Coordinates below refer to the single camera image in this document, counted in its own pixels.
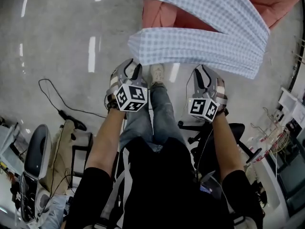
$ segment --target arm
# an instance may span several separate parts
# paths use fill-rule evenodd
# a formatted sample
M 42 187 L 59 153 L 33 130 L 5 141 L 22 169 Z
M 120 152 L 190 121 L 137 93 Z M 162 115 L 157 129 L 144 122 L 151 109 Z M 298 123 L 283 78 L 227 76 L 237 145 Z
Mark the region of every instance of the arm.
M 252 218 L 257 228 L 262 229 L 262 209 L 244 173 L 239 150 L 224 113 L 216 116 L 212 124 L 216 156 L 226 198 L 236 213 Z
M 95 167 L 111 176 L 118 151 L 119 137 L 125 112 L 111 109 L 94 140 L 86 168 Z
M 224 113 L 216 116 L 212 125 L 221 180 L 224 180 L 224 178 L 233 171 L 243 171 L 244 166 L 240 158 L 235 138 Z
M 86 168 L 70 207 L 66 229 L 94 225 L 112 191 L 111 172 L 118 150 L 124 112 L 111 109 L 89 154 Z
M 64 221 L 61 225 L 61 229 L 65 229 L 65 226 L 66 226 L 66 222 Z

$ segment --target forearm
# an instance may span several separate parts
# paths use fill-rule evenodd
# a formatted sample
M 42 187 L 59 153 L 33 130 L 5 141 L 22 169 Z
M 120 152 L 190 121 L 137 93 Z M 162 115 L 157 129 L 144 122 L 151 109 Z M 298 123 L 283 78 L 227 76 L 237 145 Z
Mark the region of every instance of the forearm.
M 86 168 L 96 167 L 106 171 L 111 176 L 124 116 L 125 112 L 110 110 L 94 139 Z
M 224 113 L 215 117 L 212 122 L 216 156 L 220 168 L 221 179 L 223 180 L 228 174 L 235 170 L 244 170 L 240 153 L 225 118 Z
M 61 225 L 61 229 L 65 229 L 65 226 L 66 226 L 66 221 L 64 221 Z

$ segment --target black sleeve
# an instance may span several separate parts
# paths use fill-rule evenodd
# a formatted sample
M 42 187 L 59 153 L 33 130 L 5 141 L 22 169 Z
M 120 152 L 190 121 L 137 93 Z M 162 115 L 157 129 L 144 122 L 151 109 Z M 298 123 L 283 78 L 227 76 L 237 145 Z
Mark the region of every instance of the black sleeve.
M 70 211 L 66 229 L 83 229 L 94 225 L 104 209 L 112 191 L 109 175 L 98 168 L 87 168 L 78 186 Z
M 228 174 L 223 181 L 223 190 L 232 209 L 252 218 L 258 229 L 263 228 L 263 212 L 246 174 L 236 170 Z

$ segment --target black chair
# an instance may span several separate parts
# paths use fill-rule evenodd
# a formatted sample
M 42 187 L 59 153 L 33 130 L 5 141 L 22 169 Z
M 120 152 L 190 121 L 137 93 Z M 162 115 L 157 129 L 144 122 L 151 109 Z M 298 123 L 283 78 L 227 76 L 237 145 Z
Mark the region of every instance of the black chair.
M 214 135 L 212 131 L 212 125 L 209 122 L 205 122 L 202 126 L 184 126 L 182 121 L 178 122 L 178 126 L 182 130 L 190 130 L 190 131 L 197 131 L 199 132 L 194 138 L 189 137 L 188 142 L 192 144 L 198 141 L 198 146 L 191 150 L 191 153 L 194 158 L 194 167 L 205 176 L 206 174 L 215 171 L 213 176 L 219 180 L 220 178 L 220 171 L 219 165 L 216 157 L 215 152 L 215 145 L 214 145 Z M 246 163 L 251 162 L 255 157 L 259 154 L 262 150 L 259 148 L 257 151 L 252 153 L 241 141 L 240 138 L 244 133 L 244 124 L 238 123 L 231 123 L 229 124 L 232 133 L 235 137 L 237 144 L 240 148 L 249 156 L 249 159 Z

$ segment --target blue and white fabric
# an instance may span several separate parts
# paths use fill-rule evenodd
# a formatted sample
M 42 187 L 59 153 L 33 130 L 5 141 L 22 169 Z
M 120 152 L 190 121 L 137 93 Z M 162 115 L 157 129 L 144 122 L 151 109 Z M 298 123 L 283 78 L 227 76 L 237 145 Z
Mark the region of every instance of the blue and white fabric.
M 205 64 L 253 79 L 263 62 L 269 28 L 249 0 L 161 0 L 211 25 L 218 32 L 145 28 L 128 45 L 142 65 Z

